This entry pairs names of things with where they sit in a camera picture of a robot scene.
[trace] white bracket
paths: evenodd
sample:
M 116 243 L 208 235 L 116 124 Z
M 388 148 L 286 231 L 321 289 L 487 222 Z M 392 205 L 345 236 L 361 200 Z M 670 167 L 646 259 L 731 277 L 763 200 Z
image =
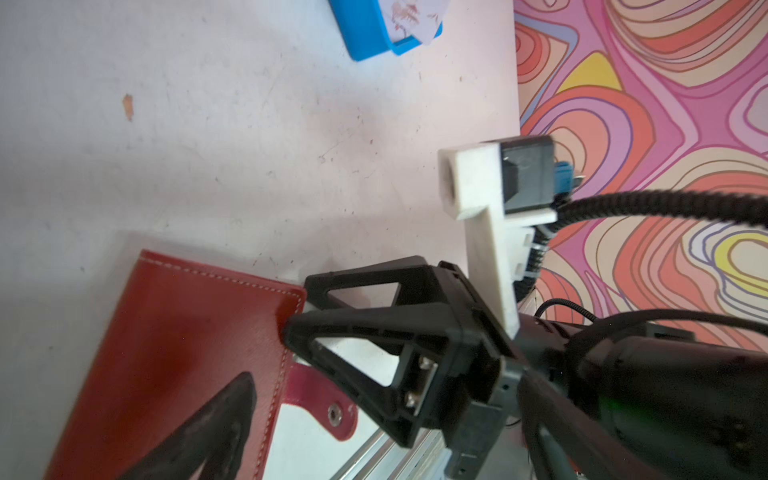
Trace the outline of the white bracket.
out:
M 498 142 L 442 149 L 438 161 L 443 208 L 464 220 L 468 278 L 514 338 L 520 321 L 512 282 L 524 276 L 533 226 L 556 221 L 557 213 L 541 208 L 505 215 Z

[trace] blue plastic container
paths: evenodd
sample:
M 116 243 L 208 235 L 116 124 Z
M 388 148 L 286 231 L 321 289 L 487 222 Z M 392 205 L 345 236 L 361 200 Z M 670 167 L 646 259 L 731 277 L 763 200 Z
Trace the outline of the blue plastic container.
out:
M 402 55 L 422 43 L 414 37 L 397 43 L 389 40 L 378 0 L 329 0 L 346 49 L 354 61 L 365 60 L 391 50 Z M 442 23 L 435 38 L 442 33 Z

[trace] patterned wallpaper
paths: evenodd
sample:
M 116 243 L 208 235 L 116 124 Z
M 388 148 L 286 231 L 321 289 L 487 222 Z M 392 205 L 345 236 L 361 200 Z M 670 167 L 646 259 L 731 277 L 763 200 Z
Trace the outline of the patterned wallpaper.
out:
M 515 0 L 523 134 L 585 176 L 574 197 L 681 189 L 768 195 L 768 1 Z M 606 316 L 647 308 L 768 320 L 768 234 L 625 217 L 563 229 L 537 285 Z M 582 322 L 565 307 L 549 318 Z M 768 351 L 728 327 L 671 322 Z

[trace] red notebook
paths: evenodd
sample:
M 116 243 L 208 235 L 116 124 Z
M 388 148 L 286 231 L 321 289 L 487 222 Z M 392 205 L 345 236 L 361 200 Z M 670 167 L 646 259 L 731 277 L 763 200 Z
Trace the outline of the red notebook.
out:
M 237 374 L 257 403 L 238 480 L 259 480 L 292 356 L 280 342 L 299 286 L 144 251 L 46 478 L 113 480 Z

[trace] white table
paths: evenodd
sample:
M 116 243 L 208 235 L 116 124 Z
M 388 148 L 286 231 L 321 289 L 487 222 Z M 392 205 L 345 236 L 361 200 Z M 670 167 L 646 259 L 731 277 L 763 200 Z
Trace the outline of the white table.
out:
M 435 152 L 518 130 L 509 0 L 360 64 L 324 0 L 3 1 L 0 478 L 41 477 L 140 249 L 297 283 L 463 264 Z M 267 476 L 328 478 L 372 429 L 283 407 Z

